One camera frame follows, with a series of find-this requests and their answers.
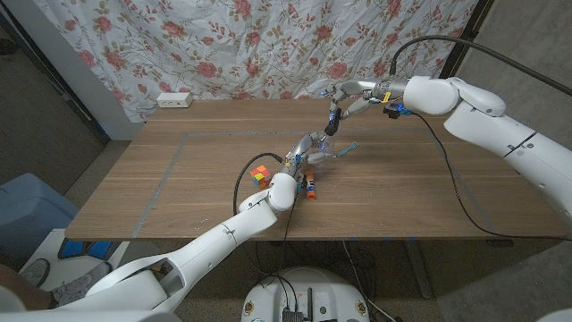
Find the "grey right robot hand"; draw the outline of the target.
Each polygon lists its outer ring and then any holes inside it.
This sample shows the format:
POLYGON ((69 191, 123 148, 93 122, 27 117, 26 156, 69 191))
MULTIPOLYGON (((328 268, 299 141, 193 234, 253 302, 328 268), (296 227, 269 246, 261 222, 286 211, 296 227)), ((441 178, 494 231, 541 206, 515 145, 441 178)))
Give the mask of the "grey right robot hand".
POLYGON ((339 86, 331 86, 321 92, 322 96, 331 96, 329 120, 324 132, 333 136, 338 130, 340 121, 353 115, 364 113, 372 104, 400 103, 403 100, 405 88, 409 79, 363 78, 346 80, 339 86), (360 96, 344 112, 339 103, 345 98, 360 96))

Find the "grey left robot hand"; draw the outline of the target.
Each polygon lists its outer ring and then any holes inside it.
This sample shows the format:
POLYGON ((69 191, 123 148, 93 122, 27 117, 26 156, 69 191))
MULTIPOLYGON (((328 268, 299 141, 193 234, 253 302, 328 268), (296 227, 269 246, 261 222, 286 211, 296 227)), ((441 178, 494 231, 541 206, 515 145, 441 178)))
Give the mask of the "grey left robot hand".
POLYGON ((332 152, 332 145, 332 137, 323 131, 305 135, 285 156, 280 173, 297 178, 310 165, 318 165, 327 159, 336 158, 332 152))

